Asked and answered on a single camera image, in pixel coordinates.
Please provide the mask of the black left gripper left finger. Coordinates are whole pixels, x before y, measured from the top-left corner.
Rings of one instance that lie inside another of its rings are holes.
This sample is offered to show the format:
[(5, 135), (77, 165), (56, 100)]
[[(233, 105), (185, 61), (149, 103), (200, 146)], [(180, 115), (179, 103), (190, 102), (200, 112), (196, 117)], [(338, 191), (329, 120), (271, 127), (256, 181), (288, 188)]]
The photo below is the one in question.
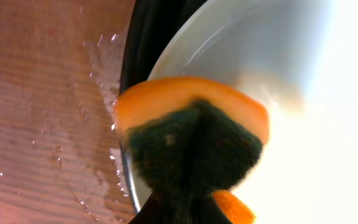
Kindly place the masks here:
[(174, 224), (172, 209), (152, 193), (129, 224)]

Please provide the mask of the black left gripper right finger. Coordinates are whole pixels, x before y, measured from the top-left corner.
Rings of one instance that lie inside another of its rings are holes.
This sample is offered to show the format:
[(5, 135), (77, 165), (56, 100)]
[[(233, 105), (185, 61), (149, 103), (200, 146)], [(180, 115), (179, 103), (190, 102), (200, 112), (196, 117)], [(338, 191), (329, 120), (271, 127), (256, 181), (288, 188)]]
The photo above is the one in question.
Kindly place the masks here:
[(212, 196), (193, 199), (192, 224), (232, 224)]

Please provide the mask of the orange green scrub sponge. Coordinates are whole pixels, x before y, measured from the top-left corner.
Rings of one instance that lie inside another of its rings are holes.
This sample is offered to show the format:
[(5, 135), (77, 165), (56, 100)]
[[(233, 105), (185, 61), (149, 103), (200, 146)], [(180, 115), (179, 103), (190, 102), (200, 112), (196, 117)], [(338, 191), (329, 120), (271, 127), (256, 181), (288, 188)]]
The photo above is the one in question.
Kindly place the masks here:
[(172, 209), (174, 223), (192, 224), (193, 199), (207, 196), (232, 223), (255, 221), (230, 189), (269, 140), (262, 104), (216, 81), (170, 77), (130, 87), (114, 112), (135, 172)]

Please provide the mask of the mint green plate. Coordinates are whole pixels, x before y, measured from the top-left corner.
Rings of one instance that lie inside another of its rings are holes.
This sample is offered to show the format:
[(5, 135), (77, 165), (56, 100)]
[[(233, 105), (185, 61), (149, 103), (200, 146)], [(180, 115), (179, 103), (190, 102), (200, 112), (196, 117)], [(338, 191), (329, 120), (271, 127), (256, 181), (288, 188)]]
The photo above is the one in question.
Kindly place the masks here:
[(358, 223), (358, 1), (206, 1), (147, 79), (226, 83), (270, 113), (233, 193), (257, 223)]

